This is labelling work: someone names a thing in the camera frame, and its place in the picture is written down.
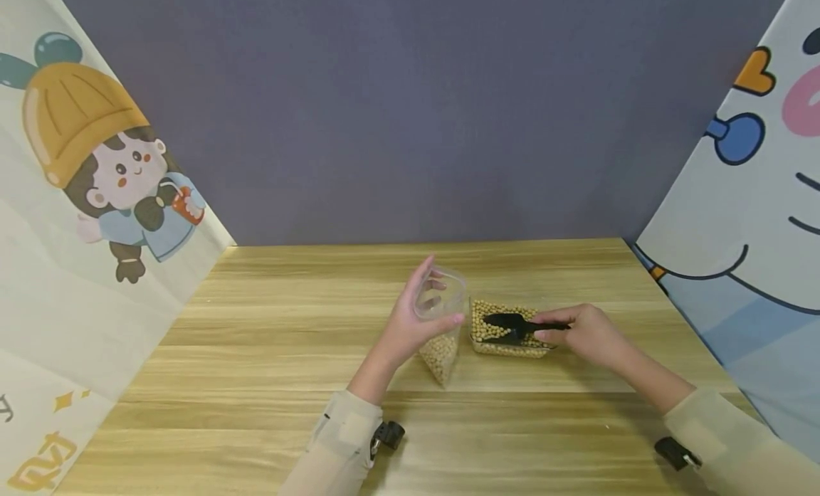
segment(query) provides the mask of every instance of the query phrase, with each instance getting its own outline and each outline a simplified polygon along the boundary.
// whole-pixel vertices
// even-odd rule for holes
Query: container of soybeans
[[[526,295],[471,295],[469,298],[470,313],[468,314],[470,341],[473,350],[479,354],[495,356],[524,357],[540,359],[547,352],[555,349],[555,345],[545,344],[528,334],[521,341],[514,344],[496,344],[493,339],[501,338],[509,333],[510,329],[496,327],[485,322],[484,317],[494,313],[514,312],[532,319],[536,313],[549,309],[543,297],[528,297]]]
[[[425,274],[424,283],[416,295],[414,309],[422,320],[435,320],[455,313],[466,316],[466,281],[455,270],[433,265]],[[442,387],[447,387],[458,354],[461,326],[427,341],[419,356]]]

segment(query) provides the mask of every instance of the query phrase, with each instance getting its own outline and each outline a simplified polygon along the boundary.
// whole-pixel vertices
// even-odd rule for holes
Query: yellow star
[[[66,394],[60,395],[54,399],[54,411],[63,410],[65,408],[69,408],[71,406],[71,396],[74,394],[74,391],[70,391]]]

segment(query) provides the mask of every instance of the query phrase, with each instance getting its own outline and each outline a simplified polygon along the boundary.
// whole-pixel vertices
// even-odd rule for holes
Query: soybean
[[[535,313],[538,313],[535,309],[520,306],[503,306],[474,298],[474,300],[471,301],[470,311],[470,338],[473,340],[473,350],[479,352],[479,354],[540,359],[545,356],[549,350],[554,349],[553,346],[535,339],[535,336],[532,334],[527,334],[521,341],[520,346],[486,343],[487,339],[501,338],[504,334],[509,333],[510,329],[484,322],[484,317],[493,313],[514,312],[520,314],[525,320],[531,320],[535,316]]]
[[[419,350],[421,359],[433,372],[433,377],[436,377],[438,383],[443,386],[449,381],[457,353],[458,339],[452,334],[436,336]]]

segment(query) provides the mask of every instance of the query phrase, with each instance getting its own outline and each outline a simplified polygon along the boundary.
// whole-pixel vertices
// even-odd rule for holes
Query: cartoon poster text
[[[6,398],[5,394],[0,394],[0,420],[2,419],[2,415],[7,414],[6,420],[4,423],[8,423],[14,418],[14,411],[11,410],[11,404],[9,403],[9,399]]]
[[[49,433],[37,455],[26,460],[6,483],[12,489],[27,492],[52,490],[56,486],[54,480],[63,470],[63,464],[74,457],[75,453],[76,444],[60,436],[60,432]]]

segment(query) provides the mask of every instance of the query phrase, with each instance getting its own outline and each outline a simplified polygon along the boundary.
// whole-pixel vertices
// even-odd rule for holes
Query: cartoon character face
[[[166,147],[158,139],[146,142],[123,133],[115,138],[119,142],[107,141],[92,153],[98,167],[93,174],[94,187],[88,189],[86,199],[98,209],[112,205],[128,210],[157,192],[160,179],[168,172],[162,156]]]
[[[771,59],[756,50],[637,243],[670,273],[729,275],[820,312],[820,21],[810,1],[767,32]]]

